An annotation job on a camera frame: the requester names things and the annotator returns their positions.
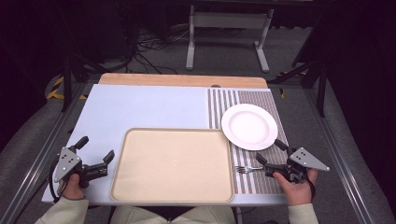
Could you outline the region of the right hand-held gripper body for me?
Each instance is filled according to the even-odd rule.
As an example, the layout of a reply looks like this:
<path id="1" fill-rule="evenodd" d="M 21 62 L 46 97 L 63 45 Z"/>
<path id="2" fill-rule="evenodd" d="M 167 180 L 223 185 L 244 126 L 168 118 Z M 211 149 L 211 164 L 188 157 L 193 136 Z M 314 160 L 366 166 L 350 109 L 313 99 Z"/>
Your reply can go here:
<path id="1" fill-rule="evenodd" d="M 303 147 L 288 148 L 287 161 L 285 164 L 264 164 L 264 172 L 267 176 L 273 177 L 274 173 L 281 174 L 292 184 L 304 183 L 308 179 L 307 171 L 316 169 L 329 172 L 330 167 L 317 159 Z"/>

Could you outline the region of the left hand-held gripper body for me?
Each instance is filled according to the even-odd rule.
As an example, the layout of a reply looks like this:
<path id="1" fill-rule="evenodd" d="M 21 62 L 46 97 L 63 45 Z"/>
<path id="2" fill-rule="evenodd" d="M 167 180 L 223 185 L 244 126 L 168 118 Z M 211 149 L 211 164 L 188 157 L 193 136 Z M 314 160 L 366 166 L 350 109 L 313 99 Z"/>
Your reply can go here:
<path id="1" fill-rule="evenodd" d="M 71 175 L 79 175 L 79 186 L 86 189 L 94 179 L 107 176 L 108 156 L 105 156 L 101 163 L 88 165 L 82 162 L 82 158 L 76 154 L 72 147 L 64 147 L 59 156 L 53 182 L 59 183 L 61 180 L 67 182 Z"/>

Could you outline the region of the silver metal fork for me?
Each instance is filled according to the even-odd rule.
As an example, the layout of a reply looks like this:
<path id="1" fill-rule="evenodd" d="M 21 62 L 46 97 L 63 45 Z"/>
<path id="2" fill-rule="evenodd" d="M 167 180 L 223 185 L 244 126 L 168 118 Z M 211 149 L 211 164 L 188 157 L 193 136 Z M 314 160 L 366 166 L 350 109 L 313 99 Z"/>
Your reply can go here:
<path id="1" fill-rule="evenodd" d="M 264 170 L 264 167 L 236 166 L 235 171 L 239 174 L 249 174 L 255 171 Z"/>

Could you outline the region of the person's left hand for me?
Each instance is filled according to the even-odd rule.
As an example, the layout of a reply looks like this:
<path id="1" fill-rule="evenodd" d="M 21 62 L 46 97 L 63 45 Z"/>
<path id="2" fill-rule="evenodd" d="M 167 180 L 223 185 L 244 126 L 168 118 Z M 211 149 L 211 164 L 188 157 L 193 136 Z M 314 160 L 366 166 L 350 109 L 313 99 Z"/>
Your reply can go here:
<path id="1" fill-rule="evenodd" d="M 79 186 L 79 175 L 73 174 L 65 184 L 62 196 L 68 200 L 83 200 L 85 195 Z"/>

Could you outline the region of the person's right hand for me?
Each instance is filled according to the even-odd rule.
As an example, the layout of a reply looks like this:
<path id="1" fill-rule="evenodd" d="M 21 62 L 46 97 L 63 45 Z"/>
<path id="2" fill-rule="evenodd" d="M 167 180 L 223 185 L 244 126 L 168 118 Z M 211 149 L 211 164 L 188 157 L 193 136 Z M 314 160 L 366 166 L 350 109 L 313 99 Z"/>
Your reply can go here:
<path id="1" fill-rule="evenodd" d="M 283 189 L 289 206 L 312 203 L 312 191 L 307 181 L 303 184 L 291 184 L 280 173 L 273 173 L 273 177 Z"/>

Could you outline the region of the white round plate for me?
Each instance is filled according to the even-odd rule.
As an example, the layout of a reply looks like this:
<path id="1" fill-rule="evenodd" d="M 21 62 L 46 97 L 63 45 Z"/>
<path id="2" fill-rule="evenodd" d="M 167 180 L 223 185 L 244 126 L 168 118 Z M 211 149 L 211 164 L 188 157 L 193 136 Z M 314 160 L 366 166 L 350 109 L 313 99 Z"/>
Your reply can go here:
<path id="1" fill-rule="evenodd" d="M 265 109 L 250 104 L 234 105 L 221 118 L 221 129 L 227 139 L 246 150 L 263 150 L 278 137 L 275 119 Z"/>

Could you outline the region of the yellow black floor tape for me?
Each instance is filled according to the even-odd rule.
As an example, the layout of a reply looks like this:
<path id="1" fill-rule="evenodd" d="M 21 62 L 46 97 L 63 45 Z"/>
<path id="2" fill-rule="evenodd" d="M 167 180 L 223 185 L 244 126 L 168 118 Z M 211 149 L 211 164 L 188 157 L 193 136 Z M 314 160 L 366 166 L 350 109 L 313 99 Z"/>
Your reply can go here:
<path id="1" fill-rule="evenodd" d="M 66 96 L 66 91 L 63 93 L 60 93 L 60 88 L 61 85 L 64 83 L 64 78 L 63 77 L 58 77 L 55 82 L 53 83 L 51 89 L 49 90 L 49 93 L 47 94 L 46 98 L 47 99 L 59 99 L 59 100 L 64 100 Z"/>

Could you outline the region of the pale blue table sheet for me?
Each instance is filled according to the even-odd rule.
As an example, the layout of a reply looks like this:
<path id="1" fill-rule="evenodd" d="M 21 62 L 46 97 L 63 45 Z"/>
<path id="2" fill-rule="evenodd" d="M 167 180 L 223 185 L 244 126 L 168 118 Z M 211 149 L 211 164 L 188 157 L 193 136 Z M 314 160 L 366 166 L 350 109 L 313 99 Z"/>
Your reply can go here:
<path id="1" fill-rule="evenodd" d="M 273 95 L 268 89 L 230 89 L 165 86 L 127 86 L 96 84 L 92 87 L 68 143 L 81 137 L 89 142 L 78 151 L 86 164 L 99 163 L 113 150 L 114 160 L 108 174 L 91 181 L 85 195 L 93 205 L 261 206 L 283 204 L 286 199 L 276 181 L 262 172 L 238 174 L 235 166 L 256 165 L 255 154 L 230 143 L 233 171 L 233 198 L 227 203 L 126 203 L 111 197 L 111 187 L 119 162 L 125 134 L 137 129 L 220 130 L 224 112 L 234 105 L 257 105 L 278 116 Z"/>

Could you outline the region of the black tripod stand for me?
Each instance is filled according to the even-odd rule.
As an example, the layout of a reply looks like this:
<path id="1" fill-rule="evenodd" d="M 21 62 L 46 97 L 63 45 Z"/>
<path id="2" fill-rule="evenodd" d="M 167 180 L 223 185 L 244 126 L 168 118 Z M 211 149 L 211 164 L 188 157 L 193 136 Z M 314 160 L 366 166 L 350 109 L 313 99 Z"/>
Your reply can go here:
<path id="1" fill-rule="evenodd" d="M 88 65 L 93 69 L 94 72 L 107 73 L 108 70 L 102 65 L 94 63 L 81 55 L 72 54 L 64 59 L 63 66 L 63 77 L 64 77 L 64 105 L 62 111 L 65 112 L 67 107 L 72 103 L 72 77 L 75 77 L 78 83 L 87 82 L 89 75 L 88 69 L 85 68 Z"/>
<path id="2" fill-rule="evenodd" d="M 326 19 L 324 15 L 321 15 L 292 62 L 293 69 L 268 81 L 268 84 L 280 84 L 305 72 L 300 85 L 303 89 L 312 89 L 315 83 L 318 84 L 316 108 L 323 118 L 325 117 L 324 101 L 327 79 L 326 40 Z"/>

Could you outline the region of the beige plastic tray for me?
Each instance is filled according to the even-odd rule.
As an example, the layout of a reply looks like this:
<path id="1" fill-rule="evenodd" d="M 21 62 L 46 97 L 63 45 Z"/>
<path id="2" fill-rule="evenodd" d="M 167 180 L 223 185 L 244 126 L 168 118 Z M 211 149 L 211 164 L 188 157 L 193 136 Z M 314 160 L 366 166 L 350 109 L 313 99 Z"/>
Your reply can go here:
<path id="1" fill-rule="evenodd" d="M 229 142 L 220 130 L 137 129 L 125 134 L 111 197 L 126 203 L 227 203 Z"/>

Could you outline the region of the person's lap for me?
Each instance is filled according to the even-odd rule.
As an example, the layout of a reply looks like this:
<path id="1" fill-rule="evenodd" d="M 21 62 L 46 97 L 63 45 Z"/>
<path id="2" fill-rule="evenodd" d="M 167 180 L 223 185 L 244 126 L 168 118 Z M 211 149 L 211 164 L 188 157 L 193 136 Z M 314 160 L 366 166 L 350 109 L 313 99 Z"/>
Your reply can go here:
<path id="1" fill-rule="evenodd" d="M 229 206 L 198 206 L 168 220 L 147 209 L 130 205 L 118 206 L 110 224 L 236 224 Z"/>

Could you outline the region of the aluminium rail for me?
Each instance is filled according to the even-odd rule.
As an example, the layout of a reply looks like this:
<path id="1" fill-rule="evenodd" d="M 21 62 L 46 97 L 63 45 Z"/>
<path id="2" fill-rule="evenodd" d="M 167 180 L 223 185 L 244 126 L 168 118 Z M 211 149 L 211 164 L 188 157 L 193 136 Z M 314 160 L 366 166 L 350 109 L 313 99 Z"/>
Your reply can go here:
<path id="1" fill-rule="evenodd" d="M 335 170 L 341 179 L 360 224 L 376 224 L 362 197 L 354 175 L 339 151 L 327 120 L 318 112 L 315 94 L 311 90 L 304 90 L 304 95 L 325 138 Z"/>
<path id="2" fill-rule="evenodd" d="M 88 87 L 76 84 L 68 107 L 61 100 L 48 100 L 0 153 L 0 224 L 33 220 L 39 213 L 50 164 L 66 145 L 82 108 L 80 95 Z"/>

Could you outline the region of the white metal stand frame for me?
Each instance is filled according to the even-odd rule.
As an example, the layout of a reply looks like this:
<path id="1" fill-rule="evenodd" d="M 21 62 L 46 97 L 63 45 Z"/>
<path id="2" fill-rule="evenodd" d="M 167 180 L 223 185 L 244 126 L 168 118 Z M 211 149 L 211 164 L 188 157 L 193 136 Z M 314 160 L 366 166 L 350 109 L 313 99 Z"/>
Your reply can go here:
<path id="1" fill-rule="evenodd" d="M 274 11 L 269 9 L 263 14 L 228 13 L 228 12 L 196 12 L 191 6 L 189 17 L 189 46 L 187 51 L 186 69 L 192 70 L 195 52 L 196 28 L 232 28 L 261 30 L 261 38 L 254 42 L 256 54 L 264 73 L 269 72 L 263 45 L 267 37 Z"/>

